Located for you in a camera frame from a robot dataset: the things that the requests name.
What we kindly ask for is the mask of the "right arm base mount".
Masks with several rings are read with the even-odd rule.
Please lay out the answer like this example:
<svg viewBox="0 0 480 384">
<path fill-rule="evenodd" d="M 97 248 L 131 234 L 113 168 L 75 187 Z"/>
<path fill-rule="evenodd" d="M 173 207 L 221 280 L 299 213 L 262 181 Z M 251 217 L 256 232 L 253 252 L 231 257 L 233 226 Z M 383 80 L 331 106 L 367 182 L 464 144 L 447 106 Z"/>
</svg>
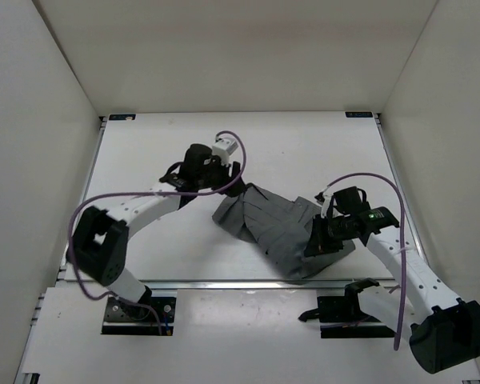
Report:
<svg viewBox="0 0 480 384">
<path fill-rule="evenodd" d="M 345 296 L 319 296 L 317 307 L 298 316 L 300 322 L 319 321 L 322 339 L 392 338 L 394 332 L 378 319 L 353 307 Z"/>
</svg>

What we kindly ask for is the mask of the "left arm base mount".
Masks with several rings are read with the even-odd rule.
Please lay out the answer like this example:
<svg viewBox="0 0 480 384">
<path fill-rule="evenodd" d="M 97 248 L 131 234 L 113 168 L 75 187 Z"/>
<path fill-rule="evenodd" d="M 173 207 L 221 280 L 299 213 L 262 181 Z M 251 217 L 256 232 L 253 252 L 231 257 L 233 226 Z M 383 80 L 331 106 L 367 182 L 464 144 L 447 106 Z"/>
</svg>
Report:
<svg viewBox="0 0 480 384">
<path fill-rule="evenodd" d="M 108 297 L 101 333 L 104 335 L 172 336 L 176 303 L 176 297 L 153 296 L 150 305 L 158 314 L 160 322 L 157 322 L 153 313 L 148 309 L 128 306 L 114 297 Z"/>
</svg>

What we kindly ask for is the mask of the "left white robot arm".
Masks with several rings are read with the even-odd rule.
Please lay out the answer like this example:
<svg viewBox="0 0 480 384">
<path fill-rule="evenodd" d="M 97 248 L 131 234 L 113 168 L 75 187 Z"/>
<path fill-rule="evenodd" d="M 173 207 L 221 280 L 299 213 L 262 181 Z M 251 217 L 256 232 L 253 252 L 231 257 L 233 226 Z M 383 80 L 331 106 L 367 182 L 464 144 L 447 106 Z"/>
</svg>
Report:
<svg viewBox="0 0 480 384">
<path fill-rule="evenodd" d="M 239 139 L 216 138 L 212 146 L 191 145 L 145 192 L 126 192 L 124 202 L 107 209 L 90 198 L 74 213 L 66 258 L 80 282 L 86 275 L 115 295 L 132 318 L 151 308 L 151 291 L 126 268 L 129 240 L 139 231 L 195 200 L 212 194 L 237 196 L 243 188 L 244 162 L 230 157 L 245 147 Z"/>
</svg>

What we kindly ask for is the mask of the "grey pleated skirt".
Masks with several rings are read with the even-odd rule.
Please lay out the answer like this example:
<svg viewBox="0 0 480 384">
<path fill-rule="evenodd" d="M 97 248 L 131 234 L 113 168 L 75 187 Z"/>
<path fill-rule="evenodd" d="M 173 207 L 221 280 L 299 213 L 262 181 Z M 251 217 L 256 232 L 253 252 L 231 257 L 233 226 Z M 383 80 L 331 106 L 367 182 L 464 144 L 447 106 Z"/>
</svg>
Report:
<svg viewBox="0 0 480 384">
<path fill-rule="evenodd" d="M 332 254 L 305 256 L 313 219 L 321 208 L 301 196 L 288 200 L 248 184 L 237 197 L 222 200 L 213 222 L 230 235 L 258 246 L 262 256 L 285 279 L 313 278 L 355 251 L 352 241 Z"/>
</svg>

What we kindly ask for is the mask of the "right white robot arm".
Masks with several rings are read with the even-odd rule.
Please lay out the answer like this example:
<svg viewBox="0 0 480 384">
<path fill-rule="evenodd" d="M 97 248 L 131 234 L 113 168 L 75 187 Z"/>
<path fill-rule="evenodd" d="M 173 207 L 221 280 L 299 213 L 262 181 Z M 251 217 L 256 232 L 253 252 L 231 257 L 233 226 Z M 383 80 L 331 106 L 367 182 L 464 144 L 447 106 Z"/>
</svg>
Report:
<svg viewBox="0 0 480 384">
<path fill-rule="evenodd" d="M 480 356 L 480 304 L 464 301 L 405 241 L 403 223 L 385 207 L 373 208 L 355 186 L 316 195 L 308 255 L 332 254 L 357 239 L 391 273 L 401 299 L 372 278 L 344 288 L 343 313 L 352 320 L 371 316 L 408 342 L 426 372 L 436 374 Z"/>
</svg>

